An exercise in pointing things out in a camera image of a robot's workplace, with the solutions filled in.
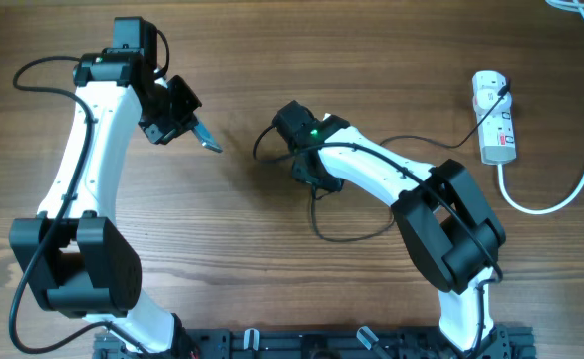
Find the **teal screen smartphone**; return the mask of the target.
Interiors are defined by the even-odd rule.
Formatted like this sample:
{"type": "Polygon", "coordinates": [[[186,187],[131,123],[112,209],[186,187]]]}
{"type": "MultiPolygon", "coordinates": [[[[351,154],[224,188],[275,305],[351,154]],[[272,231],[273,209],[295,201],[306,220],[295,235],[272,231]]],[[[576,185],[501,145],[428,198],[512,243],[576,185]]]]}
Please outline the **teal screen smartphone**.
{"type": "Polygon", "coordinates": [[[198,138],[200,143],[207,149],[212,150],[217,153],[222,153],[223,148],[221,144],[216,140],[216,138],[212,135],[203,121],[199,118],[198,115],[194,115],[196,119],[196,125],[193,127],[192,132],[198,138]]]}

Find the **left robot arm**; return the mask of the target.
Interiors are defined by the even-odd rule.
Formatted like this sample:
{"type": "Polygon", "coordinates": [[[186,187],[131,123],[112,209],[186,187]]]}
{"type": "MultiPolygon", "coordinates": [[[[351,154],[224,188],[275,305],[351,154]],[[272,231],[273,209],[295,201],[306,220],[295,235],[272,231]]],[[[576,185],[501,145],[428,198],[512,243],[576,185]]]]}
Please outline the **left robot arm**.
{"type": "Polygon", "coordinates": [[[141,261],[116,226],[116,197],[135,129],[155,145],[193,133],[219,144],[200,118],[200,99],[157,58],[164,34],[141,17],[118,17],[113,40],[74,60],[74,119],[62,160],[32,218],[13,222],[9,243],[41,309],[103,327],[130,358],[196,358],[180,319],[142,289],[141,261]]]}

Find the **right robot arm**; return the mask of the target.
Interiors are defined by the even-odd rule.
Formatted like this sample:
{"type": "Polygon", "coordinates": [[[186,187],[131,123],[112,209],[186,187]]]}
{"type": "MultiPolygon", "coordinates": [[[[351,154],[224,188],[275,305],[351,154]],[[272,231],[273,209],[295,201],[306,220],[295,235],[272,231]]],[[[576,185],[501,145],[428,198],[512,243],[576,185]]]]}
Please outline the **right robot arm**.
{"type": "Polygon", "coordinates": [[[459,162],[411,161],[369,141],[336,115],[317,119],[292,101],[274,116],[292,176],[326,193],[351,182],[391,211],[408,255],[438,290],[441,334],[470,358],[485,350],[493,323],[487,294],[502,281],[505,232],[472,175],[459,162]]]}

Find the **white charger adapter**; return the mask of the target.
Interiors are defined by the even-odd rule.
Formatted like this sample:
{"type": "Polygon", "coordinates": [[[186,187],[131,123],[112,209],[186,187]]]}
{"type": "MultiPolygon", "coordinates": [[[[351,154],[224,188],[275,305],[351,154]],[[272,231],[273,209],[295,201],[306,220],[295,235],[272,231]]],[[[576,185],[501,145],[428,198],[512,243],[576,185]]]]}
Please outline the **white charger adapter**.
{"type": "Polygon", "coordinates": [[[512,97],[509,93],[501,96],[499,89],[481,88],[475,91],[472,103],[474,111],[479,116],[484,116],[488,111],[495,114],[509,110],[512,97]]]}

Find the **white power strip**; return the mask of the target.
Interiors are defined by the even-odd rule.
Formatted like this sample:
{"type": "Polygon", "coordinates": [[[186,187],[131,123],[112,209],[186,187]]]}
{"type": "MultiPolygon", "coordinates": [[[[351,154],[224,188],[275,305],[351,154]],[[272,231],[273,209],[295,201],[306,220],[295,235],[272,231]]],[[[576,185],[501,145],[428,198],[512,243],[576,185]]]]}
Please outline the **white power strip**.
{"type": "MultiPolygon", "coordinates": [[[[472,77],[472,88],[473,95],[481,88],[499,89],[501,96],[510,94],[510,84],[507,79],[493,70],[476,72],[472,77]]],[[[476,120],[479,122],[477,133],[481,160],[486,165],[504,165],[516,159],[511,107],[509,110],[495,114],[488,111],[484,116],[475,113],[476,120]]]]}

